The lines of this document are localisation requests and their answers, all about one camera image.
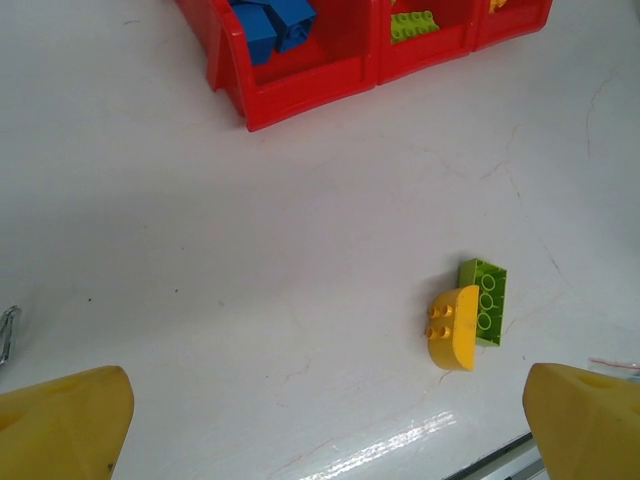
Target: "metal clip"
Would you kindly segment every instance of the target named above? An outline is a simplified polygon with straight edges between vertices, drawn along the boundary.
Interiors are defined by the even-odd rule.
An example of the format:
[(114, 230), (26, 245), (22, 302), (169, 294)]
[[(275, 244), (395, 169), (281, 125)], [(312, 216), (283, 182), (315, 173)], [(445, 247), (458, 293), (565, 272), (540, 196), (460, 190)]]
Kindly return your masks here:
[(16, 305), (5, 310), (0, 319), (0, 342), (4, 344), (0, 353), (0, 366), (7, 363), (11, 353), (11, 335), (13, 334), (13, 323), (20, 320), (22, 310)]

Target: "green lego brick in bin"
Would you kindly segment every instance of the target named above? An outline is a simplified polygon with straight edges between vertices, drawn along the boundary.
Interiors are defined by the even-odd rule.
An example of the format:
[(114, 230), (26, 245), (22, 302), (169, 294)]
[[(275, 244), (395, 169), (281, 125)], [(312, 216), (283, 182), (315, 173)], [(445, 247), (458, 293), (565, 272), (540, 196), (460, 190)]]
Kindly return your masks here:
[(478, 285), (478, 322), (476, 343), (499, 346), (502, 334), (502, 316), (507, 291), (507, 271), (478, 258), (460, 266), (458, 287)]
[(440, 27), (433, 21), (433, 14), (429, 10), (391, 15), (392, 44), (437, 30), (440, 30)]

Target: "red plastic container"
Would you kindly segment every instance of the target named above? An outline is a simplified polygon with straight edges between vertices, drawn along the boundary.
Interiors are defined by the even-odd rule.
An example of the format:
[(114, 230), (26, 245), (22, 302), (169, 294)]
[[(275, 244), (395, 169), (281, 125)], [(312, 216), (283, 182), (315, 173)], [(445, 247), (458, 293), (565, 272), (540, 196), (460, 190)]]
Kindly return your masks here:
[[(207, 52), (207, 80), (224, 89), (250, 131), (373, 88), (478, 48), (539, 30), (552, 0), (309, 0), (308, 40), (252, 66), (244, 31), (227, 0), (176, 0)], [(430, 10), (437, 32), (391, 44), (391, 14)]]

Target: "white floor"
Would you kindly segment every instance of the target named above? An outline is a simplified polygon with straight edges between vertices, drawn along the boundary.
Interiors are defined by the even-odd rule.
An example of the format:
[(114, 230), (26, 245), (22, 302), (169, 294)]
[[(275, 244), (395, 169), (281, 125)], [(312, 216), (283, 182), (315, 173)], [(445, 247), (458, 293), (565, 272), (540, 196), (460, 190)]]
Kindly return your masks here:
[[(640, 341), (640, 21), (539, 34), (249, 134), (169, 0), (0, 12), (0, 389), (104, 364), (115, 479), (440, 479), (527, 431), (534, 362)], [(509, 269), (503, 345), (431, 362), (462, 259)]]

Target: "lime green brick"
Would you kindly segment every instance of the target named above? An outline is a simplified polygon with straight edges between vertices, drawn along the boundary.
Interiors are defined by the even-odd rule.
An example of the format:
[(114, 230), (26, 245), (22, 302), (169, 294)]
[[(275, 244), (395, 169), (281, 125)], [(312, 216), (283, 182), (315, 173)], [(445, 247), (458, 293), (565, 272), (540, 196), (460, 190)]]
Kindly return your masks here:
[(404, 42), (418, 35), (440, 30), (429, 10), (391, 15), (391, 43)]
[(480, 287), (476, 343), (486, 346), (500, 346), (507, 291), (507, 271), (474, 258), (460, 266), (458, 287), (468, 285)]

